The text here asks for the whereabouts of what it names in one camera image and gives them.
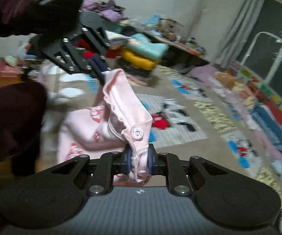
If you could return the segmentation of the pink fox print garment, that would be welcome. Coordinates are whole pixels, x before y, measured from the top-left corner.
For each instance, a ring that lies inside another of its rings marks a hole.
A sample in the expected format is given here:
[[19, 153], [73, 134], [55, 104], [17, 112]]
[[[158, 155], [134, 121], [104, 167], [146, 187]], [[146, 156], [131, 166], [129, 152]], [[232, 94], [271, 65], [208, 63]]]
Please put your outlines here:
[[98, 159], [107, 152], [131, 149], [131, 170], [114, 176], [117, 185], [144, 185], [148, 168], [152, 116], [131, 88], [122, 69], [104, 73], [92, 107], [69, 112], [59, 129], [57, 162], [81, 154]]

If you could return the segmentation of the red folded garment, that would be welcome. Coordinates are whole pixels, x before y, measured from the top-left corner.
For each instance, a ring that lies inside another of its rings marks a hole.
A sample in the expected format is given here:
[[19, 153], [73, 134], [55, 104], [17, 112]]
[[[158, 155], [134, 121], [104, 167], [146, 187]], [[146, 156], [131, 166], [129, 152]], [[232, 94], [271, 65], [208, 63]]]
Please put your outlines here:
[[[87, 44], [83, 39], [79, 40], [74, 47], [80, 51], [83, 51], [83, 56], [86, 59], [91, 58], [95, 53], [90, 48], [89, 44]], [[115, 50], [108, 50], [106, 53], [106, 58], [118, 58], [121, 57], [121, 50], [115, 49]]]

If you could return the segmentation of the yellow folded knit garment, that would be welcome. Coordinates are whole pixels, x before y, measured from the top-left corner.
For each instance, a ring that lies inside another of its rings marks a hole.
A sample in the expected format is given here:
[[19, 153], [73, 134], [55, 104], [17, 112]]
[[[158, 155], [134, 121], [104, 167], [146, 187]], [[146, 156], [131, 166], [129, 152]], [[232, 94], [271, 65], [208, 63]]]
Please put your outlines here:
[[139, 56], [138, 54], [135, 54], [131, 50], [127, 48], [120, 48], [120, 55], [121, 57], [129, 62], [133, 67], [142, 69], [145, 71], [152, 71], [157, 64], [159, 64], [161, 61], [153, 61], [148, 58]]

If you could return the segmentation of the brown Mickey Mouse blanket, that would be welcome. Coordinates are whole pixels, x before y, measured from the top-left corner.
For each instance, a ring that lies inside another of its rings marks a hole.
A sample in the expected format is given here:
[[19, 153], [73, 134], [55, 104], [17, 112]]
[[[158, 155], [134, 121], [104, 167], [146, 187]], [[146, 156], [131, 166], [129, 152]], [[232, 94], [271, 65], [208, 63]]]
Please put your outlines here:
[[[57, 162], [58, 131], [67, 112], [86, 108], [93, 104], [98, 90], [98, 81], [87, 75], [69, 75], [54, 64], [45, 61], [41, 66], [42, 81], [49, 90], [49, 108], [42, 129], [42, 154], [38, 170], [44, 170]], [[208, 119], [202, 110], [202, 103], [182, 96], [173, 86], [171, 79], [175, 73], [159, 66], [155, 69], [149, 86], [131, 81], [138, 98], [149, 112], [156, 114], [163, 108], [165, 99], [173, 98], [181, 107], [186, 125], [173, 125], [167, 129], [153, 129], [152, 143], [157, 151], [177, 154], [185, 159], [193, 155], [201, 156], [214, 163], [240, 172], [271, 186], [282, 200], [282, 184], [269, 166], [267, 156], [254, 133], [241, 121], [236, 121], [224, 111], [224, 105], [215, 99], [213, 107], [216, 118]], [[256, 152], [250, 160], [250, 167], [238, 164], [236, 154], [228, 147], [228, 140], [248, 139]]]

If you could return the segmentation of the teal folded blanket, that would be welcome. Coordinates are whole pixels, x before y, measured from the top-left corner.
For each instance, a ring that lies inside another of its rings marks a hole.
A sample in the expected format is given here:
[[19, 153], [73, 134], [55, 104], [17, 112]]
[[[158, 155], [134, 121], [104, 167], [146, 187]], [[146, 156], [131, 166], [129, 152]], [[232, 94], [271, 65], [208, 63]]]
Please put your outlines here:
[[136, 33], [128, 39], [126, 47], [145, 58], [159, 61], [169, 49], [166, 43], [152, 43], [148, 37], [142, 33]]

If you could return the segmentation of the purple floral bedsheet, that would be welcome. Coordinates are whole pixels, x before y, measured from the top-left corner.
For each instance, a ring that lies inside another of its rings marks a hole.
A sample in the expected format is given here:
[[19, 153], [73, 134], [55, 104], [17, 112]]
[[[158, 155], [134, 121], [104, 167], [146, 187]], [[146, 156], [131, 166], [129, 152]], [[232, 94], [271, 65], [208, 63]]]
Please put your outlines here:
[[212, 64], [208, 64], [201, 67], [195, 67], [187, 73], [188, 77], [198, 79], [207, 87], [210, 87], [213, 91], [219, 95], [223, 101], [232, 106], [232, 109], [243, 119], [246, 123], [247, 128], [252, 130], [263, 145], [264, 149], [271, 158], [271, 163], [282, 165], [282, 154], [272, 145], [270, 140], [267, 138], [264, 131], [252, 118], [250, 109], [246, 108], [240, 98], [231, 90], [224, 87], [224, 85], [215, 78], [215, 73], [220, 72]]

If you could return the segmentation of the orange cartoon pillow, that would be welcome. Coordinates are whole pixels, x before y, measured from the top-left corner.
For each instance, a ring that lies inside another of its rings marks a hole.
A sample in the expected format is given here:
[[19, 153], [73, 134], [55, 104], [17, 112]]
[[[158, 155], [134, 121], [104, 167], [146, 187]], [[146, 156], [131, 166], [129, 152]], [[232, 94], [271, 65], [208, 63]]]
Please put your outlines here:
[[257, 98], [248, 86], [242, 83], [240, 79], [224, 72], [216, 72], [215, 78], [219, 80], [224, 87], [234, 92], [246, 108], [252, 110], [255, 107]]

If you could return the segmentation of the blue folded duvet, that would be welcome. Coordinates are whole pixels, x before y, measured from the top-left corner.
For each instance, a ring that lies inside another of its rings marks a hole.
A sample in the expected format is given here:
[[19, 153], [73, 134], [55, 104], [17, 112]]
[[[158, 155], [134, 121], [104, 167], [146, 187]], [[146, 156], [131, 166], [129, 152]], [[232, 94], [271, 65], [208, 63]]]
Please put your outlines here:
[[251, 115], [275, 149], [282, 154], [282, 125], [276, 120], [270, 109], [266, 105], [256, 103]]

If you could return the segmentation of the grey window curtain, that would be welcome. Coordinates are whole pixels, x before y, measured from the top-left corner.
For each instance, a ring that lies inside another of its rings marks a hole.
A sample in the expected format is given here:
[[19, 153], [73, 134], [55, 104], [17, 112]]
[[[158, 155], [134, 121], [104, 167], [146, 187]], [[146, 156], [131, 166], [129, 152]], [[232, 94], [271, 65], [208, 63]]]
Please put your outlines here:
[[265, 0], [242, 0], [228, 25], [214, 55], [213, 62], [225, 69], [242, 51], [261, 12]]

